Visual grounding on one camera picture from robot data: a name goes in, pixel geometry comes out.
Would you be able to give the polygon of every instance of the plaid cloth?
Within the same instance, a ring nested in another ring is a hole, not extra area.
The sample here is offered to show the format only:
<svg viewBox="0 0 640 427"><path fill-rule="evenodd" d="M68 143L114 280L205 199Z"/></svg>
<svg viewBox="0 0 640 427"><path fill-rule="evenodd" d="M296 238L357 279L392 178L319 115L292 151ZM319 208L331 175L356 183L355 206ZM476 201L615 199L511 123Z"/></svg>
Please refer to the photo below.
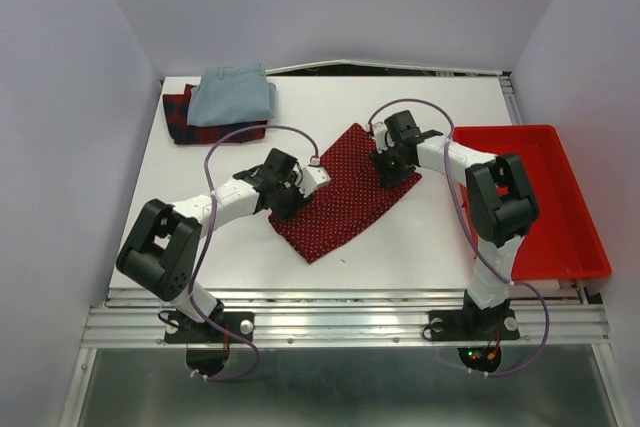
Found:
<svg viewBox="0 0 640 427"><path fill-rule="evenodd" d="M187 125L187 113L191 101L193 85L186 85L183 94L164 94L162 104L167 119L167 128L173 142L178 145L207 145L214 144L230 132L235 132L250 125L266 125L268 121L242 122L238 124L219 125L217 127L194 127ZM265 129L251 130L238 134L228 143L241 144L264 138Z"/></svg>
<svg viewBox="0 0 640 427"><path fill-rule="evenodd" d="M384 189L369 159L375 148L373 138L353 124L320 158L331 177L329 185L295 217L283 221L269 216L275 231L307 262L359 235L422 178L414 172L394 189Z"/></svg>

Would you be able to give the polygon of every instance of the white wall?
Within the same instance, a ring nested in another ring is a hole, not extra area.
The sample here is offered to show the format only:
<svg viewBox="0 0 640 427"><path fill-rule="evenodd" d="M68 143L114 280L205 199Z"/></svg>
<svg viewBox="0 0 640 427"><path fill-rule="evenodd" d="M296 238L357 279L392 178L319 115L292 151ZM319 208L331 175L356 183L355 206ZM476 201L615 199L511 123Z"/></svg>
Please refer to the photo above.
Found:
<svg viewBox="0 0 640 427"><path fill-rule="evenodd" d="M0 425L57 425L159 89L115 0L0 18Z"/></svg>
<svg viewBox="0 0 640 427"><path fill-rule="evenodd" d="M560 133L607 251L614 353L640 421L640 0L553 0L514 73L527 122Z"/></svg>
<svg viewBox="0 0 640 427"><path fill-rule="evenodd" d="M512 69L551 0L118 0L163 74L364 58Z"/></svg>

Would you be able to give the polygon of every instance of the screw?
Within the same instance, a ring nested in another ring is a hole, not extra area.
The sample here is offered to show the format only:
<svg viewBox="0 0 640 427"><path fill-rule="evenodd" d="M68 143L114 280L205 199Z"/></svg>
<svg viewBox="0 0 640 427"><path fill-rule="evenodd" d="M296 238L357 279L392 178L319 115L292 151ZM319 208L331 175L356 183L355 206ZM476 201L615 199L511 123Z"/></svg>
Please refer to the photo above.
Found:
<svg viewBox="0 0 640 427"><path fill-rule="evenodd" d="M240 332L242 332L244 335L247 335L253 332L253 323L251 323L251 321L248 319L245 319L242 322L240 322Z"/></svg>
<svg viewBox="0 0 640 427"><path fill-rule="evenodd" d="M504 326L509 332L515 332L518 330L518 321L514 317L507 317L504 319Z"/></svg>
<svg viewBox="0 0 640 427"><path fill-rule="evenodd" d="M431 326L425 326L425 328L422 329L421 335L424 340L431 340Z"/></svg>
<svg viewBox="0 0 640 427"><path fill-rule="evenodd" d="M439 333L444 330L444 326L442 325L442 319L439 319L438 317L431 319L431 322L429 322L429 325L431 326L431 330L433 330L434 332Z"/></svg>

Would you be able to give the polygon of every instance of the white table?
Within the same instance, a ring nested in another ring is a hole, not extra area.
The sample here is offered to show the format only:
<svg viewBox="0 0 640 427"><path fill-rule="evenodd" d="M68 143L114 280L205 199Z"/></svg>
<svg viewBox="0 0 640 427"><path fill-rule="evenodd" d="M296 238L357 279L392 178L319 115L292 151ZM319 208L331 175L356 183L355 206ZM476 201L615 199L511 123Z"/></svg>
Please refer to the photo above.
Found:
<svg viewBox="0 0 640 427"><path fill-rule="evenodd" d="M511 123L496 78L272 77L269 81L278 88L274 123L307 131L321 152L352 123L365 124L373 110L400 97L435 102L457 125ZM185 83L197 84L199 78L169 77L162 92L181 93ZM394 106L380 120L407 108L423 130L446 131L440 114L418 104ZM216 151L211 161L214 180L219 185L262 162L271 147L303 160L311 153L302 137L268 131L261 142ZM125 237L148 200L173 202L206 193L203 159L207 150L173 144L160 101ZM311 265L273 231L266 212L236 220L215 232L198 280L206 288L220 290L465 288L472 253L454 215L446 182L440 174L421 173L422 180L374 225ZM110 287L137 286L115 271Z"/></svg>

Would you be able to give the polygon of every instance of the red tray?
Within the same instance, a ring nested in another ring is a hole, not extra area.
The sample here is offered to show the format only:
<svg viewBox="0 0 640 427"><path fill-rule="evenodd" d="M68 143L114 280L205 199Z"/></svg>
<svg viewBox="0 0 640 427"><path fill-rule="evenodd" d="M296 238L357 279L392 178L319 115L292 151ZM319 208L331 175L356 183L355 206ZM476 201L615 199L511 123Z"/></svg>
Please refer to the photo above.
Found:
<svg viewBox="0 0 640 427"><path fill-rule="evenodd" d="M458 127L454 139L485 152L513 152L524 162L540 204L540 218L518 252L514 280L579 280L611 275L600 238L552 126ZM466 189L463 195L466 204Z"/></svg>

